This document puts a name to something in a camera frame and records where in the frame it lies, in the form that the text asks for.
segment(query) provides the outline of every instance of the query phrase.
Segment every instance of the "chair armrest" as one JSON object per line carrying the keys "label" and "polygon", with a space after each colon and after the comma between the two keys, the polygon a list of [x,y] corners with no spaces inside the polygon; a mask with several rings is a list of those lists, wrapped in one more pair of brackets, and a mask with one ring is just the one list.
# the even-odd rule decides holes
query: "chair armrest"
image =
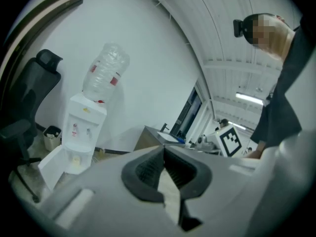
{"label": "chair armrest", "polygon": [[0,140],[4,142],[14,140],[25,133],[30,127],[31,124],[26,119],[21,119],[15,123],[7,125],[6,127],[0,129]]}

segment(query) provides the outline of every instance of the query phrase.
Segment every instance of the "white ceiling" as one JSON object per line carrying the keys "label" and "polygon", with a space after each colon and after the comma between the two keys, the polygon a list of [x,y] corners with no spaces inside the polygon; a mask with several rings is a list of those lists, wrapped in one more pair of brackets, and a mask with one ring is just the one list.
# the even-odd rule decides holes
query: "white ceiling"
{"label": "white ceiling", "polygon": [[177,21],[196,53],[216,117],[255,129],[261,106],[237,99],[235,94],[266,98],[282,64],[244,38],[235,38],[233,20],[266,12],[282,16],[294,29],[301,17],[296,5],[291,0],[158,1]]}

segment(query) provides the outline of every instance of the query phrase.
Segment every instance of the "sink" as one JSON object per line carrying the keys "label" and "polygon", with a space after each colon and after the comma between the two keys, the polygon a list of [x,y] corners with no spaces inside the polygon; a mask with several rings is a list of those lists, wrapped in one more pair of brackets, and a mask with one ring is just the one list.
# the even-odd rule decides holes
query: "sink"
{"label": "sink", "polygon": [[166,133],[162,133],[162,132],[157,132],[157,134],[159,134],[162,138],[164,138],[167,141],[170,142],[179,142],[178,140],[176,140],[175,138],[173,138],[171,135],[166,134]]}

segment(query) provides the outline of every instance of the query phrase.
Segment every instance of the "countertop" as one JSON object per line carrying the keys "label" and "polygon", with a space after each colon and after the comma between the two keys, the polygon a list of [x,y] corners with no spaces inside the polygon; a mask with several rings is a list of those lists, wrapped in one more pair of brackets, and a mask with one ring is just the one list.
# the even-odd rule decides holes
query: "countertop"
{"label": "countertop", "polygon": [[185,147],[185,144],[182,144],[180,142],[171,142],[171,141],[168,141],[168,140],[165,140],[164,138],[162,138],[157,132],[160,132],[160,130],[158,129],[155,129],[155,128],[152,128],[152,127],[149,127],[149,126],[146,126],[145,125],[145,128],[153,137],[155,137],[159,143],[161,144],[164,144],[164,145],[177,145],[177,146],[183,146]]}

